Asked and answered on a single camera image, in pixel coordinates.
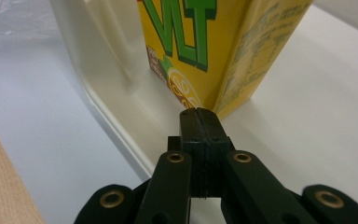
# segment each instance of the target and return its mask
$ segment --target white tray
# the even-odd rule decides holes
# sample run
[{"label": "white tray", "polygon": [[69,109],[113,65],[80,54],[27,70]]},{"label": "white tray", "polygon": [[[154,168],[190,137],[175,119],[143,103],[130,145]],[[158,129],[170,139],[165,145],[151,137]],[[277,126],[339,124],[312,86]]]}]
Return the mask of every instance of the white tray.
[{"label": "white tray", "polygon": [[[51,4],[90,102],[151,176],[183,108],[148,68],[136,1]],[[222,124],[287,188],[325,184],[358,202],[358,31],[311,7],[252,100]],[[223,223],[220,213],[218,200],[193,200],[192,223]]]}]

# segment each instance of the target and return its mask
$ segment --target yellow carton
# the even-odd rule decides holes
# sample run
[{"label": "yellow carton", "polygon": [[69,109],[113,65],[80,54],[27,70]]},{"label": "yellow carton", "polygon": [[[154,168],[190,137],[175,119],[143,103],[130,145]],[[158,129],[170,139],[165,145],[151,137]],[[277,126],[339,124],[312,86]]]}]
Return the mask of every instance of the yellow carton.
[{"label": "yellow carton", "polygon": [[248,100],[311,0],[138,0],[151,69],[220,118]]}]

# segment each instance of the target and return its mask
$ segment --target wooden edge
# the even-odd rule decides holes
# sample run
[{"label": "wooden edge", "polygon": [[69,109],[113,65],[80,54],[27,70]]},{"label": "wooden edge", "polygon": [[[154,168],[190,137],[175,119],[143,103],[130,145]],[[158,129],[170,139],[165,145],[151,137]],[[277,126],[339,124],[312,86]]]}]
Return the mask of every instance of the wooden edge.
[{"label": "wooden edge", "polygon": [[0,223],[44,223],[1,144]]}]

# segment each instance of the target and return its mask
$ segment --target white table surface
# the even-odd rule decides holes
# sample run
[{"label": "white table surface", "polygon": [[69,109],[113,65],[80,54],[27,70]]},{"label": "white table surface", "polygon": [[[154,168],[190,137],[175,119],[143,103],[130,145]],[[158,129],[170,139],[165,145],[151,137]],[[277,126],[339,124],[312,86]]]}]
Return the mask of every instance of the white table surface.
[{"label": "white table surface", "polygon": [[[117,149],[119,143],[112,142],[90,112],[48,1],[23,1],[10,7],[12,14],[0,14],[0,141],[44,220],[72,223],[95,190],[112,183],[134,188],[145,176],[133,171],[130,165],[133,161],[126,161]],[[16,10],[22,14],[29,12],[28,19],[35,20],[25,22],[27,19],[16,16]],[[279,60],[290,59],[292,63],[305,64],[310,69],[306,74],[312,73],[314,77],[303,77],[301,68],[292,67],[289,71],[298,76],[282,89],[273,83],[287,80],[268,76],[254,99],[234,112],[246,109],[250,116],[223,123],[229,126],[233,122],[248,122],[253,129],[245,138],[251,140],[251,147],[258,147],[260,158],[268,158],[269,168],[280,169],[277,175],[283,183],[300,188],[298,185],[304,182],[320,181],[358,201],[358,33],[353,29],[348,32],[346,26],[336,26],[339,21],[330,18],[324,21],[321,13],[319,9],[311,9],[307,16],[313,21],[300,24],[289,47],[273,67],[273,71],[280,73],[287,68]],[[313,36],[304,36],[309,30]],[[340,46],[335,46],[336,42],[331,41],[334,39],[339,40]],[[307,55],[290,58],[291,51],[296,50],[303,50]],[[346,66],[343,69],[336,67],[337,64]],[[286,91],[298,94],[291,94],[287,99],[274,98]],[[309,108],[296,106],[305,101],[310,102]],[[283,109],[274,123],[280,126],[270,126],[268,111],[278,106]],[[296,125],[304,119],[311,120],[307,127]],[[301,132],[293,135],[296,129]],[[273,147],[270,145],[273,139],[262,142],[263,137],[254,136],[255,133],[265,133],[266,138],[280,137],[288,150],[293,147],[299,150],[287,151],[285,155],[271,154],[268,148]],[[322,139],[324,143],[312,143],[314,156],[301,152],[301,148],[308,147],[302,146],[306,138],[307,141]],[[317,157],[321,155],[324,157],[320,161],[324,163],[318,164]],[[298,158],[298,163],[273,163],[274,160],[284,163],[287,157]],[[291,179],[297,173],[306,176],[298,181]]]}]

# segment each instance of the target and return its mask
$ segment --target logo on carton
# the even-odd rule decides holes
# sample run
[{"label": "logo on carton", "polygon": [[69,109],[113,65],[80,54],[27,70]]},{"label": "logo on carton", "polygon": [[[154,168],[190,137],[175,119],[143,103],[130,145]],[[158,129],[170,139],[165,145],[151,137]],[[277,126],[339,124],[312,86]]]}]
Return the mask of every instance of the logo on carton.
[{"label": "logo on carton", "polygon": [[216,16],[216,0],[183,0],[185,18],[193,21],[194,46],[185,42],[185,32],[179,0],[160,0],[161,18],[153,0],[143,0],[165,54],[172,57],[173,36],[179,61],[208,71],[207,20]]}]

